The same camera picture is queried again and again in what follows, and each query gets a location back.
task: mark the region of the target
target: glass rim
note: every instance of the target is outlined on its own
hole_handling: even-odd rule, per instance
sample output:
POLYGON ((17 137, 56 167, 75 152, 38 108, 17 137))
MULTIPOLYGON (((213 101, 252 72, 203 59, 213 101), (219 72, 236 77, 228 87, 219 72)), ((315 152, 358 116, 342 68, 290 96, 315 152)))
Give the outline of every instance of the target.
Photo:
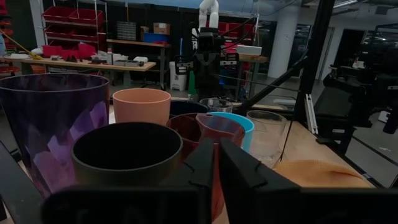
POLYGON ((23 92, 23 93, 69 93, 69 92, 75 92, 75 91, 85 91, 85 90, 94 90, 97 88, 102 88, 106 85, 109 85, 110 80, 99 76, 99 75, 91 75, 91 74, 81 74, 81 73, 41 73, 41 74, 30 74, 30 75, 16 75, 13 77, 7 77, 7 78, 2 78, 0 79, 0 83, 4 80, 8 79, 13 79, 13 78, 24 78, 24 77, 32 77, 32 76, 39 76, 39 75, 81 75, 81 76, 90 76, 90 77, 98 77, 100 79, 105 80, 105 83, 98 85, 98 86, 93 86, 93 87, 88 87, 88 88, 78 88, 76 90, 51 90, 51 91, 44 91, 44 90, 15 90, 12 88, 5 88, 0 85, 0 90, 7 90, 7 91, 16 91, 16 92, 23 92))
POLYGON ((270 111, 252 110, 252 111, 248 111, 248 112, 246 113, 246 116, 249 117, 249 119, 252 119, 253 121, 257 121, 257 122, 260 122, 260 123, 263 123, 263 124, 269 124, 269 125, 282 125, 282 124, 286 124, 286 123, 287 123, 287 119, 286 119, 284 116, 279 115, 279 114, 277 114, 277 113, 270 112, 270 111), (278 124, 275 124, 275 123, 268 123, 268 122, 264 122, 264 121, 259 121, 259 120, 257 120, 257 118, 251 117, 251 116, 249 115, 250 112, 270 113, 270 114, 273 114, 273 115, 276 115, 276 116, 282 118, 282 121, 279 121, 278 124))
POLYGON ((232 102, 230 102, 230 101, 228 101, 228 100, 218 99, 218 98, 205 98, 205 99, 201 99, 201 100, 199 101, 199 103, 204 104, 204 103, 202 103, 203 100, 219 100, 219 101, 225 101, 225 102, 229 103, 229 105, 228 105, 227 108, 233 107, 233 106, 234 106, 234 104, 233 104, 232 102))

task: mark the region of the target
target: black pot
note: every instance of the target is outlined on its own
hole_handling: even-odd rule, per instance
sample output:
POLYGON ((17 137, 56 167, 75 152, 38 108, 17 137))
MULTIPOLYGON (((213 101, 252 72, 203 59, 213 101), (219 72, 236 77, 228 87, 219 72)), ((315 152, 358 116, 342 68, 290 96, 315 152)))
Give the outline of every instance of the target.
POLYGON ((187 113, 207 113, 209 107, 201 103, 189 100, 172 100, 170 105, 170 117, 187 113))
POLYGON ((82 136, 72 149, 78 184, 154 185, 180 164, 182 138, 152 123, 119 123, 82 136))

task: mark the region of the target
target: cardboard box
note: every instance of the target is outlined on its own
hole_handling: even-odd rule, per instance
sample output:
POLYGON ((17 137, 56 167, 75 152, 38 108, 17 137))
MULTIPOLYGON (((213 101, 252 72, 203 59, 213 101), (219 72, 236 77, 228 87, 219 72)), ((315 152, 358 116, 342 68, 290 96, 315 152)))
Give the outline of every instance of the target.
POLYGON ((170 35, 170 24, 155 22, 154 34, 167 34, 170 35))

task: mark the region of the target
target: terracotta flower pot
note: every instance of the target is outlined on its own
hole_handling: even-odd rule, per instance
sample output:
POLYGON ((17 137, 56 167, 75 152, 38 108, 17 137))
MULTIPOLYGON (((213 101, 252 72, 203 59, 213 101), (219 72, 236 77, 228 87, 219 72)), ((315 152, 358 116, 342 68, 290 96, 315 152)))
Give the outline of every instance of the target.
POLYGON ((113 94, 117 123, 149 122, 166 125, 170 115, 171 95, 162 90, 135 88, 113 94))

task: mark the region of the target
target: metal shelf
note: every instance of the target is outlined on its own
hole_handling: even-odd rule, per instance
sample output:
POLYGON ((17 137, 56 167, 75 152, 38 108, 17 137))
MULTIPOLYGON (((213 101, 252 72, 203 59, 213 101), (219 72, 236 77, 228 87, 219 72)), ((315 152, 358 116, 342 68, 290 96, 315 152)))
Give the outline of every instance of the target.
POLYGON ((91 41, 91 40, 78 40, 78 39, 69 39, 69 38, 60 38, 60 37, 47 37, 51 40, 65 40, 65 41, 72 41, 72 42, 84 42, 84 43, 97 43, 98 41, 91 41))
POLYGON ((81 23, 77 23, 77 22, 62 22, 62 21, 48 21, 48 20, 44 20, 44 22, 48 22, 51 24, 61 24, 61 25, 80 26, 80 27, 92 27, 92 28, 97 27, 97 25, 81 24, 81 23))

